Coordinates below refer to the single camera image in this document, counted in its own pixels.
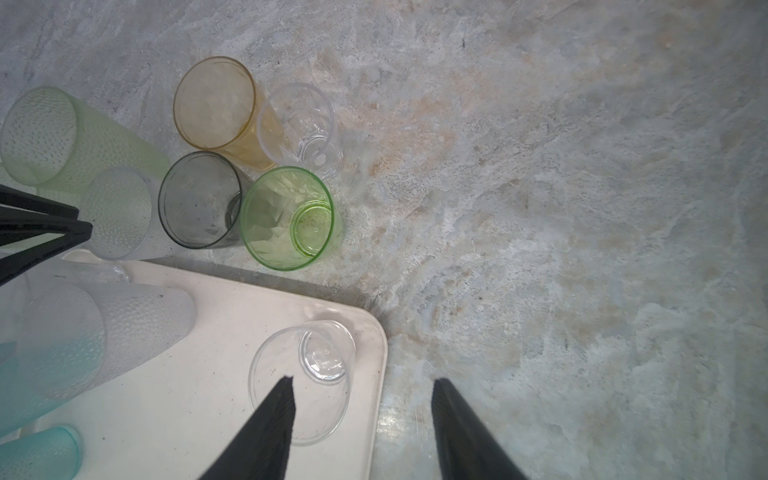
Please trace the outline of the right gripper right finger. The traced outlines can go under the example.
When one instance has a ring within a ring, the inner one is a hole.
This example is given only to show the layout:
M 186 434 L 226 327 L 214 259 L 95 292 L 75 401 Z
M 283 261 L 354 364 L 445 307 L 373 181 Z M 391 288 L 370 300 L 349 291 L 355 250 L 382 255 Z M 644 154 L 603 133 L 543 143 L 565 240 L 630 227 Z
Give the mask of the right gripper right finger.
M 526 479 L 449 379 L 434 381 L 431 412 L 443 479 Z

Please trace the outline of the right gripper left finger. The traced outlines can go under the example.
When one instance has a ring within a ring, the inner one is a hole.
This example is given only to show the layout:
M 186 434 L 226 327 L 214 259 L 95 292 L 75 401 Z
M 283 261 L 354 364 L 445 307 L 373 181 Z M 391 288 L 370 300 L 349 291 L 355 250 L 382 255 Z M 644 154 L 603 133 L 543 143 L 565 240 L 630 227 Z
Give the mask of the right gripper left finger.
M 293 378 L 284 376 L 200 479 L 284 479 L 295 416 Z

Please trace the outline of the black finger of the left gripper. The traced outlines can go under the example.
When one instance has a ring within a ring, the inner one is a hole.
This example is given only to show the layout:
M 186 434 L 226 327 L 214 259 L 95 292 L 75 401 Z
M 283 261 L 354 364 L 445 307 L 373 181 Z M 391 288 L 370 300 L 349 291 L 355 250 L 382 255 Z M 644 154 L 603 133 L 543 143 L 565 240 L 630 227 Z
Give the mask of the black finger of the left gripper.
M 79 220 L 79 210 L 67 204 L 1 186 L 1 245 L 44 234 L 59 237 L 24 248 L 1 259 L 1 285 L 32 267 L 91 238 L 93 225 Z

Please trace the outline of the tall frosted clear cup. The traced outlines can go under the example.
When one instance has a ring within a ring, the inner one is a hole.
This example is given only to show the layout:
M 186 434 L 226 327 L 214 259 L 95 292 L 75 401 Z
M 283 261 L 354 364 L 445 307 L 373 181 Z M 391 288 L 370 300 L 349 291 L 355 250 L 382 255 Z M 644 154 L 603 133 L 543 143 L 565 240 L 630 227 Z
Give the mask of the tall frosted clear cup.
M 178 288 L 59 284 L 29 307 L 21 371 L 41 395 L 70 400 L 165 352 L 196 317 L 194 299 Z

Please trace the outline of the tall teal cup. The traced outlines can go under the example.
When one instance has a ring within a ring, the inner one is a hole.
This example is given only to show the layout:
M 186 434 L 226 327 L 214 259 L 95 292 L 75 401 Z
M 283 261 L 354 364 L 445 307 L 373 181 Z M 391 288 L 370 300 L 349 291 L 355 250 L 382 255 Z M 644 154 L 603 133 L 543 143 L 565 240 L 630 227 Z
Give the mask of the tall teal cup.
M 1 436 L 12 434 L 60 407 L 63 401 L 37 392 L 26 380 L 16 342 L 1 344 Z
M 73 479 L 83 461 L 83 442 L 69 425 L 58 425 L 1 445 L 2 479 Z

